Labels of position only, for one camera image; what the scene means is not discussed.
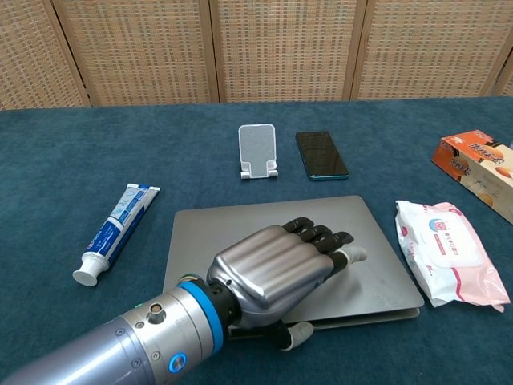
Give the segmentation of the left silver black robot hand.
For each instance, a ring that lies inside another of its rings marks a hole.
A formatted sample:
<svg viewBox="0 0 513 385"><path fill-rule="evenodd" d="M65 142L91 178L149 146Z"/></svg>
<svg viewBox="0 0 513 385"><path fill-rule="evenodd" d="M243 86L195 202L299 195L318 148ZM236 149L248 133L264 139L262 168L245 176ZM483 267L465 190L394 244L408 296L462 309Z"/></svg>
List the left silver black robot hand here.
<svg viewBox="0 0 513 385"><path fill-rule="evenodd" d="M365 249L353 236L298 217L270 225L219 252L206 281L224 330L255 330L290 351L309 339L313 325L286 326L283 317L324 282L356 262Z"/></svg>

